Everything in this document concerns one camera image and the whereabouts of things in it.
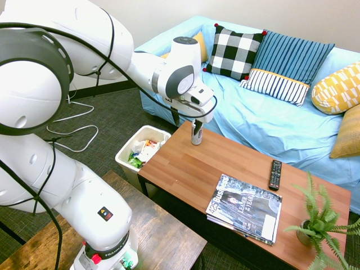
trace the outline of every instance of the yellow pillow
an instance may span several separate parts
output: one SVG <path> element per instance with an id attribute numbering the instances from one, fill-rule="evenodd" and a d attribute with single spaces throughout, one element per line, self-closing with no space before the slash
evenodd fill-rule
<path id="1" fill-rule="evenodd" d="M 201 62 L 206 62 L 208 60 L 208 54 L 206 53 L 206 46 L 203 34 L 199 32 L 196 36 L 193 37 L 193 39 L 197 40 L 197 42 L 200 44 L 200 51 L 201 51 Z M 167 58 L 169 55 L 169 52 L 161 55 L 162 58 Z"/>
<path id="2" fill-rule="evenodd" d="M 360 105 L 349 109 L 341 122 L 331 158 L 360 155 Z"/>
<path id="3" fill-rule="evenodd" d="M 332 73 L 318 82 L 311 94 L 316 108 L 339 114 L 360 103 L 360 61 Z"/>

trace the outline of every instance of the red button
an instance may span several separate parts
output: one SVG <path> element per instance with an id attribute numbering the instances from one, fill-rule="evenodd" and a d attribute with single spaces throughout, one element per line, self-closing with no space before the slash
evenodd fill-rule
<path id="1" fill-rule="evenodd" d="M 94 264 L 98 264 L 99 262 L 101 262 L 101 258 L 98 254 L 94 254 L 91 259 L 94 262 Z"/>

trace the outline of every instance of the pillow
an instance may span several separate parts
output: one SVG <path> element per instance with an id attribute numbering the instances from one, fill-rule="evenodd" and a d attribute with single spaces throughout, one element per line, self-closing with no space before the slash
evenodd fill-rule
<path id="1" fill-rule="evenodd" d="M 241 34 L 215 24 L 214 47 L 206 71 L 242 80 L 249 75 L 263 34 Z"/>
<path id="2" fill-rule="evenodd" d="M 316 108 L 339 114 L 360 103 L 360 61 L 332 73 L 318 82 L 311 93 Z"/>
<path id="3" fill-rule="evenodd" d="M 206 62 L 208 60 L 208 54 L 206 53 L 206 46 L 203 34 L 201 32 L 198 32 L 196 36 L 193 37 L 193 39 L 197 40 L 197 42 L 200 44 L 200 51 L 201 51 L 201 62 Z M 169 52 L 161 55 L 162 58 L 167 58 L 169 56 Z"/>
<path id="4" fill-rule="evenodd" d="M 266 31 L 249 80 L 240 87 L 301 106 L 311 82 L 334 44 Z"/>
<path id="5" fill-rule="evenodd" d="M 360 105 L 346 111 L 337 134 L 331 158 L 360 155 Z"/>

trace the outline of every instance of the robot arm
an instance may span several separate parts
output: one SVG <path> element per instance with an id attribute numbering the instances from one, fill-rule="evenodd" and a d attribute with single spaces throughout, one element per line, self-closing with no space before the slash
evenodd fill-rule
<path id="1" fill-rule="evenodd" d="M 92 45 L 120 67 L 127 78 L 151 90 L 176 110 L 211 121 L 213 91 L 200 77 L 201 52 L 194 39 L 177 38 L 169 57 L 134 52 L 127 29 L 106 11 L 87 0 L 8 0 L 0 21 L 27 23 L 72 34 Z M 117 79 L 122 74 L 110 62 L 88 47 L 51 33 L 69 54 L 74 72 L 101 79 Z"/>
<path id="2" fill-rule="evenodd" d="M 119 69 L 171 107 L 209 122 L 213 91 L 199 77 L 200 46 L 191 38 L 175 39 L 166 60 L 136 53 L 127 29 L 86 0 L 7 0 L 0 22 L 0 160 L 31 189 L 42 190 L 46 204 L 85 238 L 87 245 L 74 269 L 87 269 L 93 263 L 98 270 L 123 269 L 129 260 L 132 269 L 137 264 L 137 238 L 130 228 L 129 206 L 87 166 L 53 151 L 32 133 L 61 110 L 73 73 L 116 79 L 122 74 Z M 0 205 L 29 198 L 0 169 Z M 34 201 L 14 206 L 28 212 L 33 207 Z"/>

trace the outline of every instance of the remote control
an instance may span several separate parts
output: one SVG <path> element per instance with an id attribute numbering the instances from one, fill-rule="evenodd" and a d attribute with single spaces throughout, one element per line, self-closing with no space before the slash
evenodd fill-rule
<path id="1" fill-rule="evenodd" d="M 269 188 L 271 190 L 276 191 L 280 187 L 281 164 L 282 163 L 278 160 L 272 161 L 271 175 L 270 175 L 270 182 L 269 182 Z"/>

